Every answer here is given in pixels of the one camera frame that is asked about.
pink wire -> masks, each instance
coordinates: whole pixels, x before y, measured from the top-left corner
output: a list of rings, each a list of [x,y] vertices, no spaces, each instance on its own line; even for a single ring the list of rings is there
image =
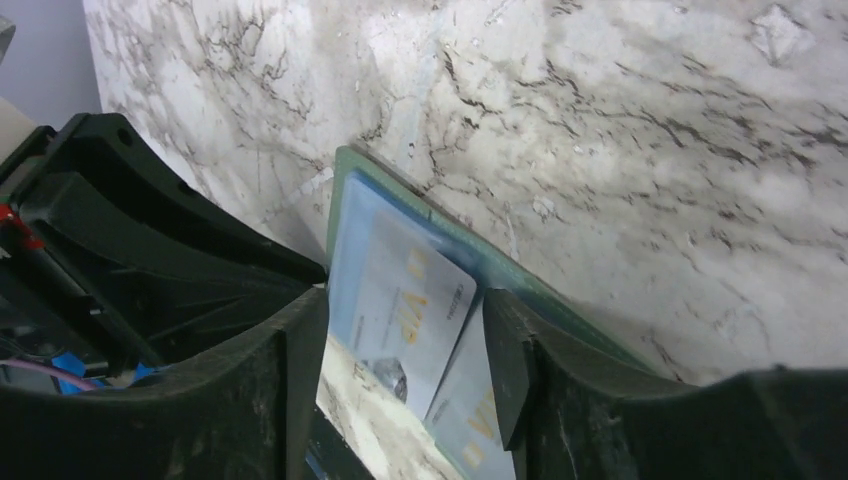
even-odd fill
[[[40,363],[28,362],[26,360],[19,360],[16,358],[0,360],[0,365],[8,365],[10,367],[32,370],[33,372],[46,373],[51,377],[56,377],[59,380],[64,380],[84,392],[98,388],[97,385],[95,385],[94,383],[89,382],[84,378],[80,378],[74,375],[73,373],[58,367],[51,367],[49,365],[42,365]]]

white marble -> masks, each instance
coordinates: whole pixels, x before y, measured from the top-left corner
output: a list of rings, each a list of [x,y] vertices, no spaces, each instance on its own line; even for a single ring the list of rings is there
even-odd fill
[[[293,248],[362,142],[670,377],[848,365],[845,2],[85,6],[104,109]]]
[[[333,337],[317,403],[375,478],[462,478],[406,406]]]

marble wall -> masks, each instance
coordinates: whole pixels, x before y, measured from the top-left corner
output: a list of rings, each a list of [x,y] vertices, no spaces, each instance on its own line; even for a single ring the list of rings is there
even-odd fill
[[[848,365],[840,0],[86,0],[104,109],[315,258],[364,143],[669,377]]]

gray wall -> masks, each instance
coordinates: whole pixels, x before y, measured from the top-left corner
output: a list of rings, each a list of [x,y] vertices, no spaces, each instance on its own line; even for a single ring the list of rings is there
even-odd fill
[[[100,112],[82,0],[2,0],[17,25],[0,65],[0,97],[56,129],[80,112]]]

black plastic bracket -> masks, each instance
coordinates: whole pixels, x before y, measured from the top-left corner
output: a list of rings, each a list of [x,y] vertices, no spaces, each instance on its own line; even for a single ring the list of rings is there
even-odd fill
[[[312,289],[125,390],[0,386],[0,478],[302,478],[328,315]]]
[[[483,304],[498,423],[525,479],[818,479],[848,469],[848,372],[742,373],[698,388],[638,370],[514,294]]]
[[[109,365],[88,375],[179,362],[326,281],[192,190],[118,114],[37,129],[0,166],[0,212],[0,296]]]

